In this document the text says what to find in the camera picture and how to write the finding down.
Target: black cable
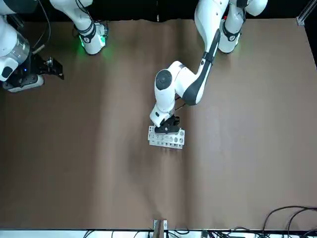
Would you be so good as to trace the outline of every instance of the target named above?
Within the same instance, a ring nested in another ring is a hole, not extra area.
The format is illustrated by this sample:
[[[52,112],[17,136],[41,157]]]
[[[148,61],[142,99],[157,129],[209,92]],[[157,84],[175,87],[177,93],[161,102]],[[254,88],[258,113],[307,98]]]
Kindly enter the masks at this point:
[[[311,233],[311,232],[316,232],[316,231],[317,231],[317,228],[311,229],[311,230],[307,231],[305,234],[303,234],[303,236],[305,237],[305,236],[307,236],[309,233]]]
[[[39,52],[41,49],[43,49],[43,48],[45,47],[45,45],[49,42],[50,38],[51,38],[51,24],[50,24],[50,20],[49,20],[47,14],[46,14],[46,11],[45,11],[45,9],[44,9],[44,7],[43,7],[43,5],[42,5],[41,0],[39,0],[39,3],[40,3],[40,6],[41,6],[41,8],[42,8],[42,10],[43,10],[44,15],[45,15],[46,21],[48,21],[48,25],[49,25],[49,36],[48,36],[48,38],[46,39],[46,42],[45,42],[44,44],[42,44],[40,47],[38,47],[36,50],[33,51],[33,54],[36,54],[36,53]]]
[[[140,231],[136,232],[135,235],[133,236],[133,238],[135,238],[137,236],[137,234],[140,233]]]
[[[176,109],[175,109],[175,111],[177,111],[177,110],[179,110],[179,109],[183,108],[185,105],[186,105],[186,103],[184,103],[182,106],[180,106],[180,107],[176,108]]]
[[[173,230],[174,232],[178,233],[179,235],[187,235],[189,233],[189,230],[187,229],[186,232],[182,233],[182,232],[179,232],[177,230]]]
[[[88,236],[90,236],[91,233],[93,233],[95,230],[87,230],[86,233],[84,234],[83,238],[87,238]]]
[[[303,208],[302,210],[299,210],[297,212],[295,212],[293,214],[293,216],[289,219],[289,222],[287,224],[287,237],[289,238],[289,231],[290,231],[290,227],[291,227],[291,223],[293,221],[293,219],[300,213],[305,212],[305,211],[315,211],[317,212],[317,210],[315,208]]]
[[[39,37],[38,41],[34,44],[33,48],[35,48],[38,43],[41,41],[41,39],[43,38],[43,36],[45,35],[46,31],[47,31],[47,28],[48,28],[48,24],[46,24],[45,28],[44,28],[44,31],[42,32],[41,36]]]
[[[87,9],[84,7],[84,5],[81,3],[80,0],[75,0],[76,5],[78,6],[78,8],[85,14],[87,14],[90,18],[90,20],[93,22],[93,18],[91,17],[91,15],[89,14],[89,12],[87,11]]]
[[[167,231],[167,234],[171,234],[171,235],[175,236],[176,238],[180,238],[178,235],[175,235],[174,233],[169,232],[169,231]]]
[[[305,207],[305,206],[286,206],[286,207],[280,207],[280,208],[277,208],[273,211],[271,211],[267,216],[266,216],[266,219],[264,221],[264,224],[263,224],[263,228],[262,228],[262,235],[264,235],[265,233],[265,228],[266,228],[266,225],[267,225],[267,222],[268,222],[268,219],[269,217],[274,213],[274,212],[277,212],[277,211],[280,211],[280,210],[284,210],[284,209],[288,209],[288,208],[302,208],[302,209],[310,209],[310,208],[313,208],[313,209],[317,209],[316,207]]]

